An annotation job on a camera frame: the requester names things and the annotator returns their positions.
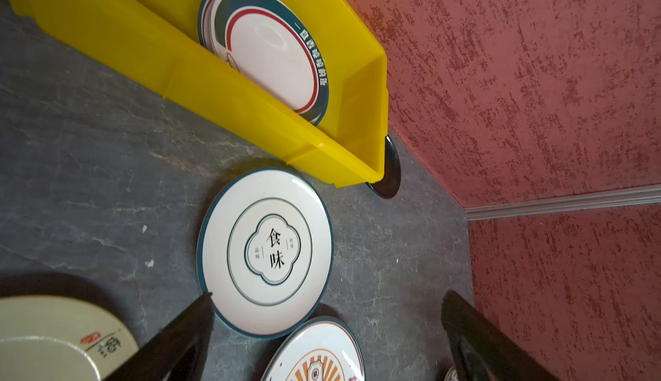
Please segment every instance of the blue green plate border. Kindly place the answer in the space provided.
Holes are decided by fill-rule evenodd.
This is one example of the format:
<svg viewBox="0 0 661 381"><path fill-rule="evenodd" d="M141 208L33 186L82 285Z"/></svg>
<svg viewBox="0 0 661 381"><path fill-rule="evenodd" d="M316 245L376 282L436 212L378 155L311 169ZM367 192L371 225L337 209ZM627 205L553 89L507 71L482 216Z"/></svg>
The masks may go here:
<svg viewBox="0 0 661 381"><path fill-rule="evenodd" d="M282 351L287 347L287 345L291 344L293 340L296 339L296 336L302 333L303 330L305 330L305 328L312 326L313 324L318 324L319 322L333 322L334 324L337 324L338 326L342 327L344 331L346 331L346 333L349 334L349 337L354 342L354 344L356 345L356 349L358 350L358 359L360 360L360 368L363 370L363 379L366 380L367 375L365 369L365 362L363 361L363 352L360 350L360 344L358 343L358 340L356 339L354 333L341 319L337 319L332 316L319 316L317 318L310 319L309 321L305 322L303 325L296 328L296 330L287 337L285 342L282 343L280 347L277 349L276 353L273 354L273 358L271 358L269 365L264 370L264 374L260 378L260 381L264 381L264 377L266 377L269 371L273 368L273 365L277 362L277 359L280 358L280 354L282 354Z"/></svg>
<svg viewBox="0 0 661 381"><path fill-rule="evenodd" d="M294 329L299 327L303 322L307 321L310 318L310 316L312 315L312 313L317 309L317 307L321 303L321 298L324 296L324 294L326 293L326 289L328 288L328 282L331 279L330 274L333 272L333 260L335 259L335 237L333 236L333 223L330 220L331 217L330 217L330 215L328 215L328 209L326 208L326 204L324 203L324 200L321 198L321 196L317 192L317 189L315 189L315 187L313 187L307 180L303 179L301 177L301 175L294 172L293 170L278 168L278 167L274 167L274 166L268 166L268 167L264 167L264 168L253 169L253 170L247 171L246 173L240 175L238 178L234 179L233 181L228 183L225 187L223 187L223 189L220 191L220 193L213 199L213 202L209 206L209 209L207 209L207 212L204 215L204 220L202 221L202 227L200 228L200 233L198 235L198 247L197 247L197 251L196 251L196 265L197 265L198 284L200 286L200 289L202 290L202 293L206 294L206 293L209 293L209 289L206 286L206 282L204 281L204 269L203 269L203 266L202 266L202 248L203 248L203 245L204 245L204 243L203 243L204 234L206 232L207 226L209 225L209 219L211 218L211 213L213 213L213 210L216 208L216 205L218 205L218 202L220 202L220 199L225 195L225 193L232 186L234 186L239 180L241 180L241 179L243 179L243 178L245 178L245 177L247 177L247 176L249 176L253 173L257 173L259 171L268 171L268 170L277 170L277 171L284 171L285 173L289 173L289 174L295 176L296 178L301 179L303 183L308 185L317 194L317 196L319 197L319 201L321 202L321 206L324 208L324 211L326 212L326 219L328 220L328 227L331 231L330 232L330 235L331 235L330 236L330 239L331 239L330 240L330 243L331 243L330 244L330 247L331 247L330 248L330 251L331 251L330 252L330 255L331 255L330 256L330 259L331 259L330 263L331 264L328 267L328 276L326 277L326 283L324 284L324 287L321 290L321 294L319 294L317 302L315 302L315 304L310 309L310 311L301 320L299 320L296 324L293 324L291 327L288 327L287 329L285 329L283 331L280 331L276 334L258 335L258 334L251 334L250 332L246 332L246 331L234 326L229 321L227 321L227 319L225 319L225 317L223 317L223 315L220 313L218 308L216 308L216 304L213 305L213 311L216 314L216 318L220 319L220 321L223 324L225 324L226 327L230 328L230 330L232 330L232 331L234 331L237 334L240 334L242 336L262 339L262 340L265 340L265 341L270 340L270 339L277 339L277 338L286 336L287 334L292 332ZM353 337L353 334L351 333L351 331L349 331L348 328L346 328L346 326L342 323L342 321L340 321L339 319L337 321L344 327L344 329L347 329L347 332Z"/></svg>

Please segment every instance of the yellow tray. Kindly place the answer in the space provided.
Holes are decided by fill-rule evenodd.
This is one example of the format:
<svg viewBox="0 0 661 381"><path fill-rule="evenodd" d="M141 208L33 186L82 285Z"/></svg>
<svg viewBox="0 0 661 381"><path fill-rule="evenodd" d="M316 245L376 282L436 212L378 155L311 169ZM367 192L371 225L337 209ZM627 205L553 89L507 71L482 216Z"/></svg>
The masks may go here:
<svg viewBox="0 0 661 381"><path fill-rule="evenodd" d="M318 127L197 42L202 0L10 0L46 33L312 176L349 186L384 176L386 56L345 0L281 0L324 56Z"/></svg>

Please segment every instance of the table surface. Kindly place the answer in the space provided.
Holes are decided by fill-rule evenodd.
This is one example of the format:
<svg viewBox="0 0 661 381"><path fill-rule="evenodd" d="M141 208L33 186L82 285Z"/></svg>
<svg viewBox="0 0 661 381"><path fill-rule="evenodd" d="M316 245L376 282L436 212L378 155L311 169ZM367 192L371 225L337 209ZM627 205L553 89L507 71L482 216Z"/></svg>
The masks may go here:
<svg viewBox="0 0 661 381"><path fill-rule="evenodd" d="M144 345L200 295L204 212L274 158L45 35L0 0L0 296L63 294L115 313ZM368 380L433 380L450 356L443 294L473 300L461 207L395 139L402 187L305 175L335 235L315 315L353 330ZM216 321L204 380L259 381L282 339Z"/></svg>

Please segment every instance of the red textured wall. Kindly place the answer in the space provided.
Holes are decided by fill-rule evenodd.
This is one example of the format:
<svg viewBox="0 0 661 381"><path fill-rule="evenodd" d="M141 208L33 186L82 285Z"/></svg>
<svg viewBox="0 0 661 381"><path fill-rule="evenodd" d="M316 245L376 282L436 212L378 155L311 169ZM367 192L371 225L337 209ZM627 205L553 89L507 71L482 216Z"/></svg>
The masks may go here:
<svg viewBox="0 0 661 381"><path fill-rule="evenodd" d="M661 204L469 222L475 305L563 380L661 380Z"/></svg>
<svg viewBox="0 0 661 381"><path fill-rule="evenodd" d="M464 207L661 183L661 0L347 0Z"/></svg>

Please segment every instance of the cream-colored plate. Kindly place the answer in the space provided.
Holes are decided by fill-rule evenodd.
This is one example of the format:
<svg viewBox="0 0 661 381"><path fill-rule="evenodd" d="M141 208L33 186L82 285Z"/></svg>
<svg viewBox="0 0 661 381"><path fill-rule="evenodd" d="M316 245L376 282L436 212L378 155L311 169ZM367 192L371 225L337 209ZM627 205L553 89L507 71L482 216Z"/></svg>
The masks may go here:
<svg viewBox="0 0 661 381"><path fill-rule="evenodd" d="M0 299L0 380L102 380L137 343L110 312L60 296Z"/></svg>

